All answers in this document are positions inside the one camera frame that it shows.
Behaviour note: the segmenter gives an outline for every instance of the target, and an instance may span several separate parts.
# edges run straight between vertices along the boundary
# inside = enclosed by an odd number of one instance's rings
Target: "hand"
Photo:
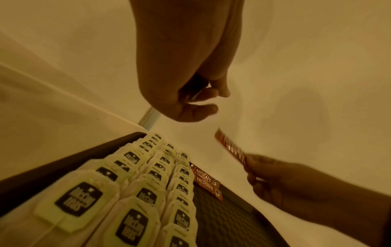
[[[130,0],[137,30],[140,91],[155,109],[180,122],[218,111],[178,97],[198,73],[209,80],[194,101],[228,97],[227,71],[239,45],[244,0]]]
[[[382,244],[384,227],[390,219],[391,197],[301,164],[261,155],[247,155],[246,161],[248,182],[261,199],[369,246]]]

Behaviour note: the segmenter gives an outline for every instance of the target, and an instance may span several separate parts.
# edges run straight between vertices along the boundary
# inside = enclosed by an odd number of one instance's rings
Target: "dark sleeve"
[[[384,236],[382,247],[391,247],[391,211],[389,213],[389,219],[384,227]]]

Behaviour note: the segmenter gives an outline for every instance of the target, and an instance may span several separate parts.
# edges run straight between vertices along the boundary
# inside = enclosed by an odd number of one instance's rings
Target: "wall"
[[[145,132],[88,101],[10,69],[4,63],[7,58],[12,60],[4,52],[0,56],[0,180]]]
[[[132,122],[149,108],[137,85],[127,0],[4,0],[0,36],[36,64],[33,70],[19,63],[13,68],[36,77],[39,69],[41,79]]]
[[[253,204],[292,247],[363,244],[258,199],[214,140],[221,127],[244,150],[302,162],[391,195],[391,2],[247,0],[228,74],[232,96],[196,124],[162,116],[152,128]]]

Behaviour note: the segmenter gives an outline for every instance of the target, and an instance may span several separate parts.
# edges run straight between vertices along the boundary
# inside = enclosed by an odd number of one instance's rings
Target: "person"
[[[227,72],[239,45],[244,0],[130,0],[136,22],[141,94],[180,122],[217,113],[229,97]],[[179,90],[194,74],[210,81],[192,101]],[[360,188],[302,164],[246,157],[248,182],[262,200],[301,219],[332,227],[369,246],[391,246],[391,197]]]

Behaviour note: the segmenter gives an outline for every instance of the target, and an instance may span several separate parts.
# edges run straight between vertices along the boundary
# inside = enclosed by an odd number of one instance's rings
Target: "forearm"
[[[335,195],[326,225],[369,246],[381,246],[391,197],[347,183]]]

